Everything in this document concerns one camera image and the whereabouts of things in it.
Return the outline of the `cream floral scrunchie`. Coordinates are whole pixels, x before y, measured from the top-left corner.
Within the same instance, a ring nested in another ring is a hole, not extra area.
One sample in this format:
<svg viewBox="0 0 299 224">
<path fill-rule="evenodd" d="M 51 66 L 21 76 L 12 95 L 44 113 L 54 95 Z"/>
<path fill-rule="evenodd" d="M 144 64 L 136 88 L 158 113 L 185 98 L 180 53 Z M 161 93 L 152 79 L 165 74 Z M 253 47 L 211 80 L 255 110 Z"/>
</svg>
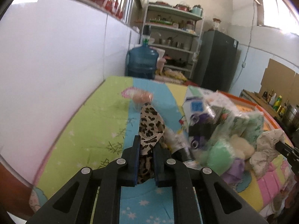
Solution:
<svg viewBox="0 0 299 224">
<path fill-rule="evenodd" d="M 275 148 L 278 142 L 284 143 L 284 131 L 282 129 L 265 131 L 257 138 L 256 151 L 249 159 L 257 179 L 268 172 L 270 163 L 280 154 Z"/>
</svg>

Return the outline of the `leopard print scrunchie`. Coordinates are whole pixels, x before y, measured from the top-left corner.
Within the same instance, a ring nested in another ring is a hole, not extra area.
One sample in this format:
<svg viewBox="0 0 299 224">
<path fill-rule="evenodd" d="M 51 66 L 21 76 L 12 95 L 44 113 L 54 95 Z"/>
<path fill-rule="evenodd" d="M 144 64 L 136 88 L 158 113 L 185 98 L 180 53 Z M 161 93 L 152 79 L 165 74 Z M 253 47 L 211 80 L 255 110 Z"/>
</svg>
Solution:
<svg viewBox="0 0 299 224">
<path fill-rule="evenodd" d="M 161 115 L 150 104 L 141 107 L 138 135 L 140 138 L 140 156 L 137 183 L 142 184 L 154 177 L 153 149 L 165 132 L 165 123 Z"/>
</svg>

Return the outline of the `white purple tissue pack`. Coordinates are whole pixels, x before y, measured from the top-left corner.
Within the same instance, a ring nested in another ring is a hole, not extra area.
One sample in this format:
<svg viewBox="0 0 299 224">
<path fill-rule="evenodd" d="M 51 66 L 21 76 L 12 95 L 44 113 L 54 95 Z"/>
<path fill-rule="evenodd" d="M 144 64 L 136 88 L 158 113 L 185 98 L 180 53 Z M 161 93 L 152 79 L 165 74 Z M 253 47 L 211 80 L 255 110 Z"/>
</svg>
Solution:
<svg viewBox="0 0 299 224">
<path fill-rule="evenodd" d="M 210 138 L 219 124 L 223 107 L 210 105 L 203 97 L 187 97 L 183 103 L 188 140 L 193 150 L 207 151 Z"/>
</svg>

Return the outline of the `mint green sponge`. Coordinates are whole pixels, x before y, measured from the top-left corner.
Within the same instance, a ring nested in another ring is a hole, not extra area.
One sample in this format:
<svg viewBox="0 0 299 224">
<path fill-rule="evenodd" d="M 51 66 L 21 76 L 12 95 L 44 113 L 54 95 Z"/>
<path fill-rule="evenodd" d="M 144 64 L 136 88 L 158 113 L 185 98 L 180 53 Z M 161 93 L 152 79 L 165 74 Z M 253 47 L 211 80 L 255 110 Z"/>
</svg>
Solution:
<svg viewBox="0 0 299 224">
<path fill-rule="evenodd" d="M 208 149 L 207 158 L 203 163 L 204 167 L 212 169 L 218 175 L 225 173 L 233 164 L 235 151 L 226 139 L 218 139 Z"/>
</svg>

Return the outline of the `steel steamer pot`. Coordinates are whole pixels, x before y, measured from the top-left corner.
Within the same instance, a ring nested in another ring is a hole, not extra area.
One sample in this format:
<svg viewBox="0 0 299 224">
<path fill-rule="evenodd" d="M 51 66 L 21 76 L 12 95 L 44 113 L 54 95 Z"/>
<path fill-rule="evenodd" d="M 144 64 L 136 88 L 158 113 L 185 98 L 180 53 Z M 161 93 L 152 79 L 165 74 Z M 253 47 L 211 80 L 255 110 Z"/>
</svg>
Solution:
<svg viewBox="0 0 299 224">
<path fill-rule="evenodd" d="M 289 105 L 283 116 L 283 123 L 294 130 L 298 129 L 298 105 Z"/>
</svg>

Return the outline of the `beige plush bear toy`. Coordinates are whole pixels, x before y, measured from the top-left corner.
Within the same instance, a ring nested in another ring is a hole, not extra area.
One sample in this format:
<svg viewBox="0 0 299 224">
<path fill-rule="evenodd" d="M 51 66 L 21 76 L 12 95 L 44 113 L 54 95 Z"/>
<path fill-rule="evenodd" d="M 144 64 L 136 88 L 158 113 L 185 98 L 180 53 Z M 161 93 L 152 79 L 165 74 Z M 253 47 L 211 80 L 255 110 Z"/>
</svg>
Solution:
<svg viewBox="0 0 299 224">
<path fill-rule="evenodd" d="M 235 156 L 232 165 L 221 175 L 221 178 L 229 185 L 236 185 L 242 180 L 245 161 L 250 159 L 255 149 L 246 139 L 237 135 L 230 138 L 229 144 L 232 146 Z"/>
</svg>

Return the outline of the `green yellow detergent bottle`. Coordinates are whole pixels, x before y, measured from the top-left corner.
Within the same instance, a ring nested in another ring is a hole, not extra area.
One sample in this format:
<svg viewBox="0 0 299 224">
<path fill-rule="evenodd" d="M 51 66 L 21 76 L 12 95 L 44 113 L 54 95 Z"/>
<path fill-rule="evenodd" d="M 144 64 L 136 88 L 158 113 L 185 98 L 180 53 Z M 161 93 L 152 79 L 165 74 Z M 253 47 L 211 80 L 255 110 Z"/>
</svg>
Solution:
<svg viewBox="0 0 299 224">
<path fill-rule="evenodd" d="M 282 96 L 279 95 L 277 97 L 277 100 L 275 101 L 275 103 L 273 104 L 273 109 L 277 112 L 279 107 L 281 106 L 281 102 L 282 102 Z"/>
</svg>

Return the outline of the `colourful cartoon bed sheet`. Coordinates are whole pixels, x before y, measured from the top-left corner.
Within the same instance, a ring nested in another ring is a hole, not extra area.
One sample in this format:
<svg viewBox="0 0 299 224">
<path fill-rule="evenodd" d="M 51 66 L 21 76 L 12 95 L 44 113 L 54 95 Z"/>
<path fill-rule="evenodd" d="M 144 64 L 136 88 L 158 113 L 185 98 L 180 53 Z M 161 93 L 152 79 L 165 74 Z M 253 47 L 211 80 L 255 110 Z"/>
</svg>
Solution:
<svg viewBox="0 0 299 224">
<path fill-rule="evenodd" d="M 29 205 L 38 211 L 81 168 L 99 169 L 120 158 L 138 135 L 139 114 L 123 91 L 130 87 L 153 94 L 155 109 L 166 126 L 182 133 L 182 104 L 187 86 L 153 80 L 110 76 L 73 116 L 39 170 Z M 286 158 L 279 155 L 268 173 L 257 180 L 245 172 L 237 192 L 263 217 L 274 213 L 274 197 L 288 196 L 295 183 Z M 171 188 L 157 188 L 154 180 L 122 188 L 120 223 L 174 223 Z"/>
</svg>

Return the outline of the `white plastic bottle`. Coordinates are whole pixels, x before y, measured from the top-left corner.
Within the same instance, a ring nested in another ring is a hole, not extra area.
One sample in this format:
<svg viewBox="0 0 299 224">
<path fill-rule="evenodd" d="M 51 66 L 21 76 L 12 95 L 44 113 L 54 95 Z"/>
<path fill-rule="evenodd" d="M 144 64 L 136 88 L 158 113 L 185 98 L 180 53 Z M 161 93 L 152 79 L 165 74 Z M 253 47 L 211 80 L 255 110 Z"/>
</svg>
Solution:
<svg viewBox="0 0 299 224">
<path fill-rule="evenodd" d="M 274 93 L 269 101 L 269 105 L 273 107 L 274 103 L 276 102 L 276 93 Z"/>
</svg>

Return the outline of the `dark sauce bottle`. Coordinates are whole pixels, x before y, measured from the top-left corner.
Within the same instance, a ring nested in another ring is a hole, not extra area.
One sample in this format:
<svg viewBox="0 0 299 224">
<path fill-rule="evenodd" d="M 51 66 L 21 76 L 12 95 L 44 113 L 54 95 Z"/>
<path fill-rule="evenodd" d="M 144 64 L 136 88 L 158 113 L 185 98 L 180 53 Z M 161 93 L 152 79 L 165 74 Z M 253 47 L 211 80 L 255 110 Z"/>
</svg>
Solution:
<svg viewBox="0 0 299 224">
<path fill-rule="evenodd" d="M 264 91 L 264 92 L 263 92 L 262 98 L 263 98 L 265 101 L 267 101 L 267 98 L 268 98 L 268 91 Z"/>
</svg>

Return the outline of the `wooden cutting board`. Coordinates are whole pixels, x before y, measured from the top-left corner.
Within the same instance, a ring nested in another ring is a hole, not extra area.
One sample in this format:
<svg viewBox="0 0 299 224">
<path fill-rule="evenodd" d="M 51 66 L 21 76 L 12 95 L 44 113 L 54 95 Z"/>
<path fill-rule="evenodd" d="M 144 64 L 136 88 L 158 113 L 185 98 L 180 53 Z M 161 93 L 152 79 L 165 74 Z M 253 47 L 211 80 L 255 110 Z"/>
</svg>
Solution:
<svg viewBox="0 0 299 224">
<path fill-rule="evenodd" d="M 272 116 L 272 118 L 277 118 L 279 120 L 281 119 L 278 113 L 258 93 L 242 90 L 240 95 L 247 97 L 250 101 L 264 108 L 266 112 Z"/>
</svg>

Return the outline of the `white green tissue box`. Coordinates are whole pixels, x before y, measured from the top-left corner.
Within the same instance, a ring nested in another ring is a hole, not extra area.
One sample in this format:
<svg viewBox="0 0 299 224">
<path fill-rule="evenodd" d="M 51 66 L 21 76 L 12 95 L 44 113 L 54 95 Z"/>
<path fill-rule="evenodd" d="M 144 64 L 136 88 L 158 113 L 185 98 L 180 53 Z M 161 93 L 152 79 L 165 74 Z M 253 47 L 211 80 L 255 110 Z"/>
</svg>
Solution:
<svg viewBox="0 0 299 224">
<path fill-rule="evenodd" d="M 215 91 L 211 91 L 206 88 L 188 86 L 184 97 L 183 107 L 190 105 L 192 108 L 192 102 L 194 102 L 196 110 L 204 110 L 208 106 L 219 106 L 217 99 L 218 94 Z"/>
</svg>

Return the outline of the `green floral tissue pack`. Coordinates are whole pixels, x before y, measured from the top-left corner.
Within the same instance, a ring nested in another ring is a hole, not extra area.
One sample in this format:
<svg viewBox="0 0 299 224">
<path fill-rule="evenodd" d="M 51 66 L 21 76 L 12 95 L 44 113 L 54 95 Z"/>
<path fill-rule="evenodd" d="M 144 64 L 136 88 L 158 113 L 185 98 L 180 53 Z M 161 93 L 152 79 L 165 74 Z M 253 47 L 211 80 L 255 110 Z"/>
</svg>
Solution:
<svg viewBox="0 0 299 224">
<path fill-rule="evenodd" d="M 263 133 L 264 115 L 260 111 L 230 112 L 216 128 L 217 138 L 229 139 L 237 135 L 256 147 L 257 138 Z"/>
</svg>

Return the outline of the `brown cardboard sheet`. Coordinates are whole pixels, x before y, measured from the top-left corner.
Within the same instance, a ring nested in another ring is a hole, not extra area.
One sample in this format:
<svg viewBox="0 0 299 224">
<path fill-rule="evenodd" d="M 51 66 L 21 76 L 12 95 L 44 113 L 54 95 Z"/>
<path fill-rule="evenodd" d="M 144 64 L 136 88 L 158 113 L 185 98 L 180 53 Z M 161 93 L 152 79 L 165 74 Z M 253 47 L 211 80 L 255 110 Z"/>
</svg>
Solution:
<svg viewBox="0 0 299 224">
<path fill-rule="evenodd" d="M 259 95 L 262 96 L 265 91 L 270 93 L 271 90 L 274 90 L 277 96 L 282 96 L 283 103 L 289 100 L 291 105 L 298 105 L 298 73 L 270 59 L 261 80 Z"/>
</svg>

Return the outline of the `pink plastic container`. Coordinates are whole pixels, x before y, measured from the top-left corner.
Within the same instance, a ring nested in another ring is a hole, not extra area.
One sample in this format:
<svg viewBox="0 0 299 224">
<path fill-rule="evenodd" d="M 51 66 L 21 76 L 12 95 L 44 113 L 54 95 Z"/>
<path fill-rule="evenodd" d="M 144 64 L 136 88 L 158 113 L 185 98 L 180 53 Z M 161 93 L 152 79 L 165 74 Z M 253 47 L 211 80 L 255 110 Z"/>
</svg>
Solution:
<svg viewBox="0 0 299 224">
<path fill-rule="evenodd" d="M 160 75 L 162 73 L 165 63 L 166 63 L 165 58 L 161 58 L 157 60 L 157 69 L 156 69 L 157 75 Z"/>
</svg>

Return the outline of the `blue water jug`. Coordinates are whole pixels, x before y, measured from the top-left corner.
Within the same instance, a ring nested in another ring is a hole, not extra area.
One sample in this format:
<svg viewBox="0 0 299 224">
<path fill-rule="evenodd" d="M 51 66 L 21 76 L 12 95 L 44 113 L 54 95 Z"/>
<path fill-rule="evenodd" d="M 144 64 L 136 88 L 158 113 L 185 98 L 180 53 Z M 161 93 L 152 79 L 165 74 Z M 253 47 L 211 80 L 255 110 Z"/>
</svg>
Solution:
<svg viewBox="0 0 299 224">
<path fill-rule="evenodd" d="M 149 46 L 139 46 L 128 51 L 125 75 L 129 77 L 154 79 L 159 54 Z"/>
</svg>

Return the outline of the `dark grey refrigerator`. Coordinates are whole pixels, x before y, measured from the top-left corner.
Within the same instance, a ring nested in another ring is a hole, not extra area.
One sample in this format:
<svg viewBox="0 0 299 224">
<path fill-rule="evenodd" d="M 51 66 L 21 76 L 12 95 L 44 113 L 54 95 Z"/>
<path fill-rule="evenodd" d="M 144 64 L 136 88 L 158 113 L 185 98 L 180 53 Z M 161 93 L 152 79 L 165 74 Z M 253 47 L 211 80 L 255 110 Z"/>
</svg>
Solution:
<svg viewBox="0 0 299 224">
<path fill-rule="evenodd" d="M 212 91 L 228 92 L 235 72 L 239 42 L 218 31 L 203 34 L 192 82 Z"/>
</svg>

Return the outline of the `white metal shelf rack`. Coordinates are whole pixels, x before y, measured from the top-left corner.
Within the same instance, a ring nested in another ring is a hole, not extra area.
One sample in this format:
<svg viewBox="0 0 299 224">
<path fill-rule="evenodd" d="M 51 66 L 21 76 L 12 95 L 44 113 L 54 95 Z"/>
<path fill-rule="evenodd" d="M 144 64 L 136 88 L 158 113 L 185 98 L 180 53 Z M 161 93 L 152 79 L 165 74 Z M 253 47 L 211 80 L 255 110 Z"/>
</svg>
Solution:
<svg viewBox="0 0 299 224">
<path fill-rule="evenodd" d="M 150 44 L 165 51 L 166 68 L 181 71 L 191 79 L 199 55 L 204 13 L 199 17 L 191 13 L 189 5 L 172 6 L 163 1 L 147 2 L 142 28 L 152 29 Z"/>
</svg>

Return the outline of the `black water pump dispenser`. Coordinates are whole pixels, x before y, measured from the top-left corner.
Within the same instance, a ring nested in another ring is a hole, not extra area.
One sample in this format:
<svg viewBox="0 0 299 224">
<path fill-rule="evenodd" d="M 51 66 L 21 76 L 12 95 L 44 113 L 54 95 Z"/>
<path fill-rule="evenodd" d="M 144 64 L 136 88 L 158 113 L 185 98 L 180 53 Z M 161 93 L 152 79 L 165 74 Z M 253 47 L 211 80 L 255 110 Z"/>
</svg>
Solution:
<svg viewBox="0 0 299 224">
<path fill-rule="evenodd" d="M 143 27 L 143 32 L 142 32 L 142 44 L 143 45 L 148 45 L 149 44 L 150 35 L 151 35 L 151 26 L 150 25 L 145 25 Z"/>
</svg>

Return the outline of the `small window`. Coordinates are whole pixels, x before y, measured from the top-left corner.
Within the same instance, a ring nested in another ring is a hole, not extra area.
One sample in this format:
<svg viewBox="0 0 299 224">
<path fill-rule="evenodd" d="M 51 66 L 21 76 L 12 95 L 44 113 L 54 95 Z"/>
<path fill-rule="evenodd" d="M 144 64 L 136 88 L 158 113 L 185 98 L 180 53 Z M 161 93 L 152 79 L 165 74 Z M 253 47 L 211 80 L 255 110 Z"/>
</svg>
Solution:
<svg viewBox="0 0 299 224">
<path fill-rule="evenodd" d="M 258 0 L 258 26 L 298 35 L 298 21 L 283 0 Z"/>
</svg>

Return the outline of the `glass jar red lid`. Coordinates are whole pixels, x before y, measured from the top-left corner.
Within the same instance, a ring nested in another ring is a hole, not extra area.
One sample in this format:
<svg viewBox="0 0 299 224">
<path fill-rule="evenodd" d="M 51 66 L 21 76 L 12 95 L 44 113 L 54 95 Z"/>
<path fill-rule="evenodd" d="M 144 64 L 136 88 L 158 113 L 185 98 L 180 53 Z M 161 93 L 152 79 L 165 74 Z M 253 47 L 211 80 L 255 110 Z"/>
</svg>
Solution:
<svg viewBox="0 0 299 224">
<path fill-rule="evenodd" d="M 212 30 L 219 30 L 219 26 L 221 24 L 221 20 L 218 18 L 213 18 L 213 27 Z"/>
</svg>

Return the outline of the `teal enamel pot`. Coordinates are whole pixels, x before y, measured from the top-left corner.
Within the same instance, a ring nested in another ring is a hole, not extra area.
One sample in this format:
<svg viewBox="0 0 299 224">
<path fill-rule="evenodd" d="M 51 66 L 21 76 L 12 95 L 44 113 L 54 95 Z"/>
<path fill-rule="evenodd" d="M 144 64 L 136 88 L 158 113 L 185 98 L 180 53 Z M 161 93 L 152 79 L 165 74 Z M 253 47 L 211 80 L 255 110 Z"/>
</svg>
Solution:
<svg viewBox="0 0 299 224">
<path fill-rule="evenodd" d="M 197 15 L 199 17 L 202 17 L 202 15 L 203 15 L 203 8 L 201 7 L 201 5 L 194 5 L 191 8 L 191 13 L 195 14 L 195 15 Z"/>
</svg>

